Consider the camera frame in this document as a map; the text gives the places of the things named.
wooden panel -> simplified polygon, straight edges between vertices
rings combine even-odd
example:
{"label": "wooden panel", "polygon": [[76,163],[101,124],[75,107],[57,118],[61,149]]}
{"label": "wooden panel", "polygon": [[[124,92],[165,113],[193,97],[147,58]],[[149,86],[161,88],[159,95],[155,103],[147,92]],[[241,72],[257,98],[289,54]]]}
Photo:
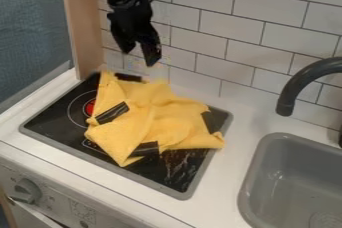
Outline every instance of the wooden panel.
{"label": "wooden panel", "polygon": [[0,207],[3,209],[5,217],[7,219],[10,228],[17,228],[13,213],[7,201],[7,197],[0,185]]}
{"label": "wooden panel", "polygon": [[85,79],[103,63],[97,0],[64,0],[77,77]]}

white countertop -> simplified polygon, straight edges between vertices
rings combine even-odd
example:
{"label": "white countertop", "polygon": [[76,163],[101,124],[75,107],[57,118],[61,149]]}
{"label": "white countertop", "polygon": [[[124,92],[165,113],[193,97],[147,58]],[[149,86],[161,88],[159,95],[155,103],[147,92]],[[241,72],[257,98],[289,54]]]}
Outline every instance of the white countertop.
{"label": "white countertop", "polygon": [[0,155],[158,228],[250,227],[238,211],[237,195],[262,137],[285,132],[335,146],[337,142],[335,131],[172,86],[180,95],[234,115],[225,148],[215,154],[193,197],[179,201],[18,132],[22,122],[77,83],[70,70],[2,114],[0,140],[5,144],[0,143]]}

folded cloth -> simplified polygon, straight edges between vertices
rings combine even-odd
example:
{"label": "folded cloth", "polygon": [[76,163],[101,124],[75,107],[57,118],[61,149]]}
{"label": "folded cloth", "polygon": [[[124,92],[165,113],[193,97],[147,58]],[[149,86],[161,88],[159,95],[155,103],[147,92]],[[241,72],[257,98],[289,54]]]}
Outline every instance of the folded cloth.
{"label": "folded cloth", "polygon": [[165,81],[123,81],[104,71],[85,136],[121,167],[144,153],[222,148],[222,134],[208,131],[204,113],[206,105],[176,96]]}

stovetop control panel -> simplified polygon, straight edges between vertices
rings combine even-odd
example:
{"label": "stovetop control panel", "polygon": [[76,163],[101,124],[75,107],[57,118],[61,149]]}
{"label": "stovetop control panel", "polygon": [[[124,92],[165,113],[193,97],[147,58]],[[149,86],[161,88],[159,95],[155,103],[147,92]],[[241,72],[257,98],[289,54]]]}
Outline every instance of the stovetop control panel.
{"label": "stovetop control panel", "polygon": [[[119,213],[114,216],[104,215],[96,207],[84,204],[79,199],[61,193],[55,188],[42,183],[30,174],[21,173],[13,167],[0,164],[0,183],[7,196],[25,203],[30,208],[72,228],[150,228],[137,223]],[[18,193],[22,188],[24,194]]]}

red burner indicator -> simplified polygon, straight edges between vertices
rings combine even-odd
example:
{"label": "red burner indicator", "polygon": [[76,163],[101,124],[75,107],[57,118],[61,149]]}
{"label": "red burner indicator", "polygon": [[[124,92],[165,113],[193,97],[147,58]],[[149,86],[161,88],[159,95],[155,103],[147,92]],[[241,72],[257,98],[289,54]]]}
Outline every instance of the red burner indicator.
{"label": "red burner indicator", "polygon": [[90,117],[93,114],[95,106],[95,99],[90,100],[88,103],[85,104],[84,112]]}

